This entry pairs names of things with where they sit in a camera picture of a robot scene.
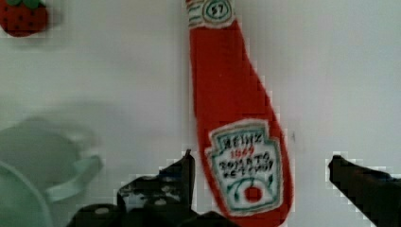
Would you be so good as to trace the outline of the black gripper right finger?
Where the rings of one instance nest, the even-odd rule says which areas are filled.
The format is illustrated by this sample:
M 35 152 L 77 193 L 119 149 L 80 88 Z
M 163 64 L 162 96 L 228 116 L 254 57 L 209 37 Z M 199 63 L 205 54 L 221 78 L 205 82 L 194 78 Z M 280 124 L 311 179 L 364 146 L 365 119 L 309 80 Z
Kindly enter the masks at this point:
M 400 227 L 400 179 L 334 155 L 329 181 L 376 227 Z

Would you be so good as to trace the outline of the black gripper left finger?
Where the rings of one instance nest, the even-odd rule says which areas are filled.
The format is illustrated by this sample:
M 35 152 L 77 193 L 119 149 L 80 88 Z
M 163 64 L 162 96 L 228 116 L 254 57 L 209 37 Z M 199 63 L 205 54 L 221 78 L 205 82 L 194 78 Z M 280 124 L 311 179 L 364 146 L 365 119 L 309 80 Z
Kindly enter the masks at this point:
M 195 159 L 191 151 L 155 176 L 138 177 L 116 193 L 116 204 L 80 208 L 66 227 L 239 227 L 226 217 L 192 209 Z

